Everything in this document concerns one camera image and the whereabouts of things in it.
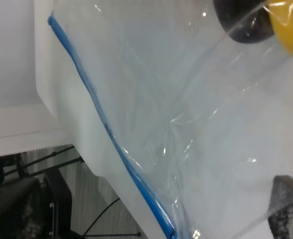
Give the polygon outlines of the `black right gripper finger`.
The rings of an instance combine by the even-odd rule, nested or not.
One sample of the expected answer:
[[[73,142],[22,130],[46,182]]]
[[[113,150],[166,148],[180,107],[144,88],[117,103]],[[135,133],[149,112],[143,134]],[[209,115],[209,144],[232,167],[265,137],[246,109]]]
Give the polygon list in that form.
[[[293,239],[293,178],[275,176],[268,208],[268,224],[275,239]]]

